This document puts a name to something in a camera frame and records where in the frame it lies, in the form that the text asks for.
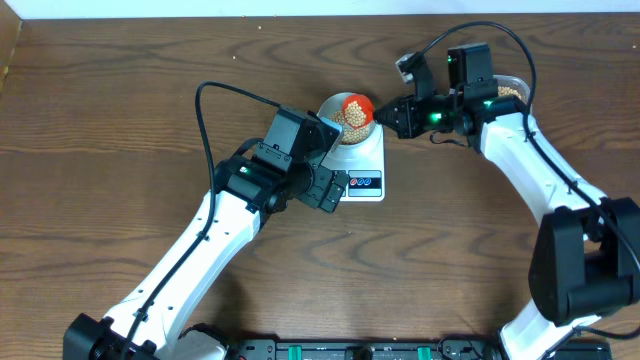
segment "green led indicator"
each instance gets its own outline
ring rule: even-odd
[[[441,113],[433,113],[429,117],[431,118],[432,122],[438,122],[438,121],[440,121],[440,119],[442,119],[442,114]]]

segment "green connector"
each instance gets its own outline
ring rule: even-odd
[[[289,346],[289,360],[302,360],[302,346]]]
[[[431,360],[431,348],[430,347],[419,347],[418,348],[418,360]]]

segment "white wall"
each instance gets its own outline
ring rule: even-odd
[[[23,19],[640,11],[640,0],[5,1]]]

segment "scale platform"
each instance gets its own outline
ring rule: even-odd
[[[342,110],[342,103],[353,93],[336,94],[322,104],[319,117],[329,118]],[[369,137],[354,145],[338,145],[325,157],[322,165],[333,171],[345,171],[349,184],[340,201],[376,202],[385,195],[384,178],[384,131],[375,124]]]

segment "white arm segment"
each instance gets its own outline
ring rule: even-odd
[[[540,133],[536,120],[529,115],[529,129],[542,150],[597,204],[606,195],[590,185],[560,156]],[[533,213],[538,224],[542,216],[566,206],[572,210],[589,205],[574,192],[538,155],[531,142],[525,141],[522,114],[499,116],[485,124],[482,130],[481,151],[507,176]],[[511,360],[537,360],[544,352],[562,340],[574,326],[590,325],[600,319],[597,315],[574,320],[570,325],[556,327],[540,314],[533,300],[505,325],[500,338]]]
[[[205,195],[200,209],[187,229],[147,278],[120,304],[107,312],[105,316],[114,320],[111,327],[113,331],[123,337],[127,336],[135,319],[134,314],[202,230],[209,213],[210,196],[211,192]],[[226,191],[216,196],[214,219],[217,222],[214,221],[209,229],[209,239],[198,245],[158,294],[154,304],[149,308],[147,320],[141,322],[138,327],[133,338],[134,343],[142,345],[145,340],[153,341],[157,346],[154,356],[159,359],[173,357],[178,336],[196,305],[229,260],[260,230],[260,213],[251,213],[246,206],[246,201]],[[218,344],[210,350],[210,356],[207,358],[222,358],[224,351]]]

